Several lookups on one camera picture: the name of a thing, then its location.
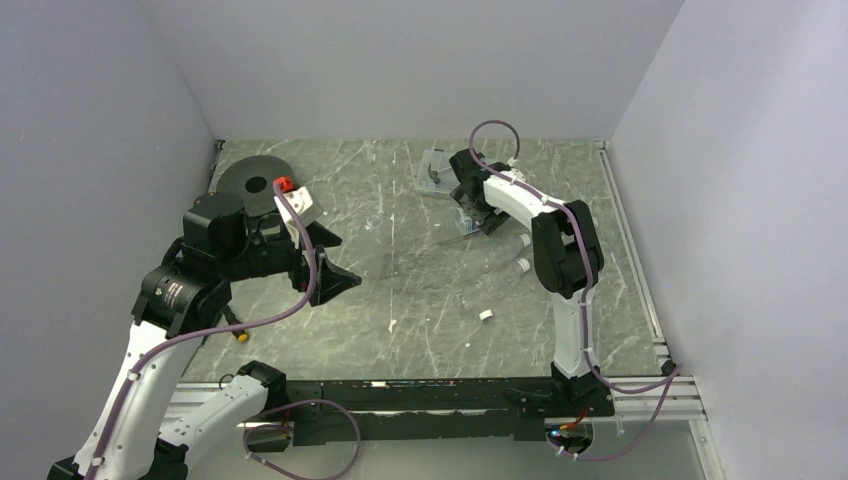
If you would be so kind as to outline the labelled water bottle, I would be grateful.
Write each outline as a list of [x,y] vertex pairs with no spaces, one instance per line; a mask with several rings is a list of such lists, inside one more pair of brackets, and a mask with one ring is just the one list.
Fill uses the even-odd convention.
[[454,224],[459,236],[472,235],[480,230],[480,225],[461,208],[456,210]]

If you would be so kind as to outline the clear bottle white cap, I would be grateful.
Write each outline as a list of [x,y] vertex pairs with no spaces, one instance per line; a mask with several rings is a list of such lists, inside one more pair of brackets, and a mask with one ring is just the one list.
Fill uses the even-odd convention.
[[531,236],[527,233],[502,237],[494,243],[469,249],[460,257],[459,265],[470,270],[493,270],[516,259],[530,245]]

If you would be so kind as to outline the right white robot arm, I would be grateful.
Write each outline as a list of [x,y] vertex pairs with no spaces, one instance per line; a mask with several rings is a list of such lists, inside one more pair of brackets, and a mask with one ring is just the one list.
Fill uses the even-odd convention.
[[487,164],[472,149],[453,154],[449,165],[458,181],[451,197],[485,234],[509,218],[529,231],[536,277],[551,293],[554,312],[551,401],[564,415],[578,413],[604,390],[593,370],[591,328],[593,288],[604,256],[588,205],[548,196],[517,170]]

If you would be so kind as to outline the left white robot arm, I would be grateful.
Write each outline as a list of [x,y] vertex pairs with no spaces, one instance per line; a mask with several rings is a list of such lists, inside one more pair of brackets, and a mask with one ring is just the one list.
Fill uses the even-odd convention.
[[281,231],[265,241],[239,196],[207,193],[195,200],[182,235],[142,281],[123,363],[100,418],[75,455],[52,465],[50,478],[184,479],[237,424],[272,420],[304,404],[283,372],[251,361],[187,416],[163,423],[196,350],[224,331],[233,282],[285,273],[305,306],[361,282],[328,260],[326,249],[340,239],[319,225],[322,208],[308,189],[275,189],[273,201]]

